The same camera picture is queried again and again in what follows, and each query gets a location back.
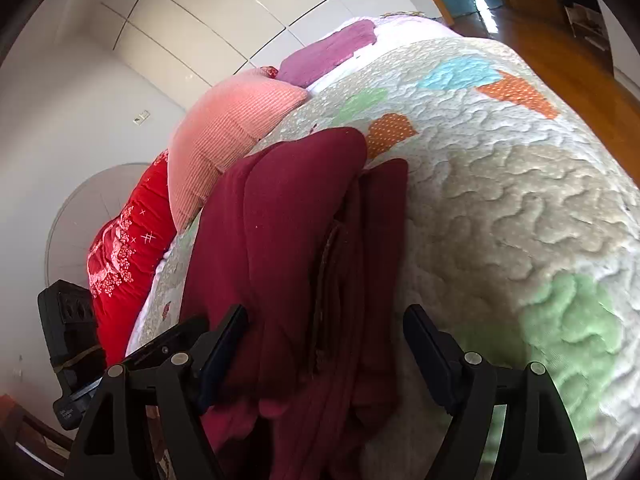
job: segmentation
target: quilted bedspread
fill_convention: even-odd
[[[449,424],[402,339],[412,303],[494,364],[544,363],[588,477],[614,478],[640,433],[633,182],[580,117],[492,40],[398,48],[294,110],[254,152],[343,125],[367,136],[370,166],[395,157],[410,166],[393,326],[401,406],[367,445],[364,478],[423,478]],[[496,408],[480,476],[495,460],[503,417]]]
[[[148,298],[148,310],[141,312],[134,334],[129,339],[127,355],[169,330],[180,319],[184,281],[187,277],[193,244],[196,241],[200,213],[191,225],[174,238],[171,253],[166,257],[158,283]]]

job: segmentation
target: wooden floor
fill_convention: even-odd
[[[633,180],[640,184],[640,102],[614,78],[610,66],[568,31],[492,10],[498,27],[489,34],[477,14],[456,19],[463,36],[509,45],[591,127]]]

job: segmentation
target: white sheet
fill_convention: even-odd
[[[456,38],[460,36],[450,28],[428,18],[407,16],[404,14],[387,16],[386,18],[353,18],[344,22],[340,27],[331,32],[331,34],[360,20],[371,20],[374,23],[375,28],[373,32],[377,38],[376,43],[356,50],[353,53],[353,57],[308,86],[306,89],[311,95],[318,94],[333,83],[366,67],[372,61],[375,61],[380,56],[384,56],[399,46],[416,43],[417,41],[434,40],[436,38]]]
[[[156,294],[156,288],[158,288],[158,280],[160,279],[160,273],[164,269],[164,265],[166,264],[167,258],[171,254],[171,251],[174,250],[176,238],[171,242],[171,245],[166,250],[164,255],[162,256],[162,260],[156,267],[156,273],[154,275],[154,280],[151,283],[151,290],[149,291],[149,295],[146,297],[145,304],[142,306],[142,310],[138,314],[138,318],[136,319],[136,324],[133,326],[133,330],[131,332],[131,336],[129,337],[129,343],[127,344],[127,352],[125,356],[133,354],[136,350],[138,350],[142,345],[140,338],[142,336],[142,327],[145,323],[146,316],[148,316],[149,305],[151,304],[151,300]]]

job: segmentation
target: red floral pillow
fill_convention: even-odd
[[[156,267],[175,237],[166,168],[165,151],[143,173],[120,215],[100,229],[89,250],[89,289],[107,365],[124,359]]]

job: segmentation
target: wall socket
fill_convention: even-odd
[[[133,119],[133,122],[140,126],[140,124],[148,119],[149,115],[151,114],[148,111],[144,110],[138,117]]]

